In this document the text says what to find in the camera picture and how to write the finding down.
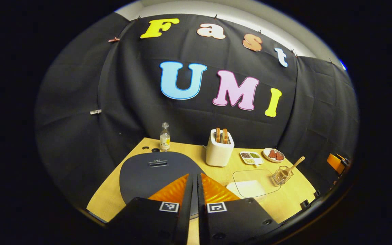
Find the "utensil holder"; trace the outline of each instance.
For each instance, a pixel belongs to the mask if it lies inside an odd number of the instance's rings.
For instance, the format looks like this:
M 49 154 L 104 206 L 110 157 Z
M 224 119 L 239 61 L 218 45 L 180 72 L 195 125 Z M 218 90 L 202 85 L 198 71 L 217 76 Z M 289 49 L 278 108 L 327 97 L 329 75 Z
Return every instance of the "utensil holder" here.
M 293 176 L 293 171 L 290 172 L 290 175 L 286 175 L 285 171 L 288 169 L 287 166 L 280 166 L 279 169 L 272 175 L 272 180 L 275 186 L 281 186 L 285 184 L 291 176 Z

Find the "bread slice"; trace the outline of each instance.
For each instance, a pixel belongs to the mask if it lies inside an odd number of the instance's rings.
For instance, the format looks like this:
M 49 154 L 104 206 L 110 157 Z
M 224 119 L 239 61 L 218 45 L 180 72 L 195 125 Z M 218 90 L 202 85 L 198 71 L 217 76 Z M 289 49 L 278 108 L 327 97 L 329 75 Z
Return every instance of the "bread slice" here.
M 226 129 L 224 129 L 223 135 L 224 135 L 224 144 L 227 144 L 228 143 L 228 131 Z
M 216 142 L 220 143 L 220 141 L 221 141 L 221 129 L 216 128 Z

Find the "blue letter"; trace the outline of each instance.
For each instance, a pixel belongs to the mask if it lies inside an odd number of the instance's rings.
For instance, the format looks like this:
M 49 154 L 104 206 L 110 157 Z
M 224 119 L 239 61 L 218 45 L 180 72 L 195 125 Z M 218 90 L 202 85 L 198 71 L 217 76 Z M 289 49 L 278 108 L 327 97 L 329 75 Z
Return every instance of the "blue letter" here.
M 282 49 L 280 49 L 280 48 L 275 48 L 275 51 L 278 53 L 279 63 L 281 65 L 283 65 L 284 67 L 287 67 L 288 64 L 285 62 L 285 58 L 287 57 L 287 55 L 284 54 Z
M 188 89 L 179 89 L 176 87 L 176 79 L 178 70 L 182 68 L 179 62 L 162 62 L 160 64 L 163 72 L 161 74 L 161 92 L 171 99 L 191 99 L 195 97 L 200 90 L 202 73 L 207 70 L 206 65 L 190 64 L 189 69 L 192 70 L 192 79 Z

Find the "wooden table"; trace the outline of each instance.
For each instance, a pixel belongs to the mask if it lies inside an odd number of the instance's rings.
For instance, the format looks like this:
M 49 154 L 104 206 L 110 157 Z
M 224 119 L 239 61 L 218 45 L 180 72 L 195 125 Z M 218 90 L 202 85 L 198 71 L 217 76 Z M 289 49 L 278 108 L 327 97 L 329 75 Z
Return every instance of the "wooden table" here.
M 143 146 L 148 146 L 149 149 L 142 149 Z M 140 141 L 98 188 L 90 199 L 87 209 L 107 222 L 113 219 L 113 217 L 125 207 L 119 187 L 119 176 L 122 164 L 132 156 L 150 153 L 153 148 L 159 148 L 159 140 L 144 138 Z M 235 148 L 228 165 L 225 167 L 209 166 L 206 164 L 206 150 L 203 146 L 171 142 L 170 151 L 187 155 L 195 161 L 209 177 L 224 186 L 231 182 L 232 175 L 235 171 L 264 168 L 274 173 L 279 166 L 292 166 L 291 162 L 287 159 L 281 163 L 273 163 L 263 158 L 264 163 L 258 168 L 253 165 L 247 165 L 241 160 L 241 151 L 254 151 L 262 156 L 263 149 Z M 267 197 L 260 202 L 260 205 L 264 210 L 278 223 L 299 212 L 301 210 L 300 203 L 304 200 L 308 199 L 308 201 L 311 202 L 315 199 L 315 189 L 311 183 L 309 183 L 298 169 L 293 170 L 293 173 L 293 177 L 291 177 L 285 185 L 281 186 L 278 191 L 268 194 Z M 198 218 L 190 220 L 187 244 L 199 244 Z

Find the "pink letter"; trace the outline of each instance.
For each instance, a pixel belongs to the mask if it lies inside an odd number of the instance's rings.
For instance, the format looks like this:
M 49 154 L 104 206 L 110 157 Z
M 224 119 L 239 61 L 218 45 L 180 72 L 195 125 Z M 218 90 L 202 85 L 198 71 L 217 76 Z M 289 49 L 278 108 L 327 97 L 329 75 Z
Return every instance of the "pink letter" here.
M 248 111 L 254 109 L 255 89 L 260 84 L 260 81 L 252 77 L 247 77 L 240 87 L 238 87 L 237 80 L 235 80 L 232 72 L 220 70 L 217 74 L 220 76 L 220 85 L 217 98 L 213 99 L 213 104 L 221 107 L 227 105 L 226 93 L 228 93 L 231 106 L 235 106 L 238 100 L 243 97 L 238 107 Z

